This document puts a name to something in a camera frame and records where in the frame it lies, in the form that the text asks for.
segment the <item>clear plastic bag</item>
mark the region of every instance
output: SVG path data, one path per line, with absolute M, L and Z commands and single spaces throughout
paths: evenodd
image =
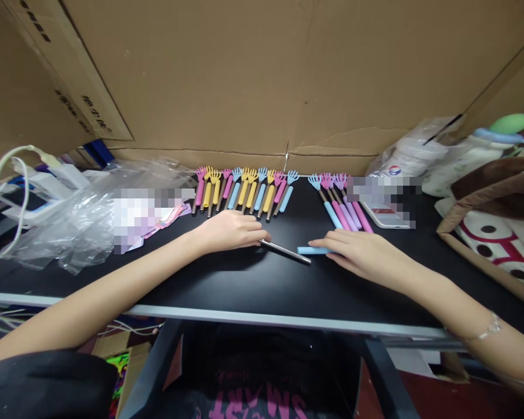
M 194 187 L 191 174 L 177 170 L 178 161 L 114 161 L 109 176 L 64 202 L 47 223 L 22 235 L 4 259 L 43 269 L 57 260 L 77 275 L 84 267 L 103 263 L 115 244 L 115 197 L 120 189 L 181 189 Z
M 462 120 L 443 129 L 453 119 L 452 116 L 425 119 L 373 160 L 367 169 L 367 176 L 421 176 L 437 161 L 444 159 L 451 148 L 441 143 L 450 143 L 448 133 L 460 126 Z M 442 133 L 437 138 L 427 141 L 440 131 Z

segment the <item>chair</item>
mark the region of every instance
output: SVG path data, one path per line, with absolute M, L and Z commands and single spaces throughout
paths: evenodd
M 184 336 L 184 348 L 187 335 L 192 336 L 198 324 L 172 319 L 165 322 L 119 419 L 142 419 L 148 416 L 146 406 L 161 396 L 180 337 Z M 402 379 L 380 340 L 339 332 L 312 333 L 322 333 L 325 344 L 333 353 L 330 357 L 331 368 L 345 401 L 352 410 L 352 417 L 356 412 L 361 366 L 365 360 L 385 419 L 419 418 Z

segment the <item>forearm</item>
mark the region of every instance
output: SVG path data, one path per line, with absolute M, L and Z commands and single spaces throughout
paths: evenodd
M 419 280 L 408 295 L 444 324 L 455 336 L 472 338 L 493 323 L 490 310 L 467 295 L 449 279 L 431 273 Z M 499 332 L 484 339 L 462 339 L 477 359 L 493 372 L 524 381 L 524 335 L 499 320 Z
M 0 340 L 0 360 L 82 345 L 176 271 L 202 255 L 193 232 L 105 275 Z

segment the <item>hand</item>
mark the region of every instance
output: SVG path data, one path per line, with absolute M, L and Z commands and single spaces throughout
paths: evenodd
M 204 253 L 239 247 L 259 246 L 259 240 L 270 241 L 270 234 L 254 215 L 226 209 L 194 229 Z
M 327 247 L 335 253 L 326 256 L 341 267 L 403 294 L 408 294 L 417 279 L 431 274 L 386 239 L 372 233 L 335 229 L 309 245 Z

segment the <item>white phone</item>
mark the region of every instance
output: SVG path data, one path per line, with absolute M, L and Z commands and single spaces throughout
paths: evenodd
M 390 229 L 409 229 L 409 224 L 407 224 L 403 219 L 401 219 L 398 214 L 396 214 L 392 208 L 377 203 L 366 203 L 363 201 L 359 202 L 367 214 L 373 219 L 374 223 L 380 228 L 390 228 Z

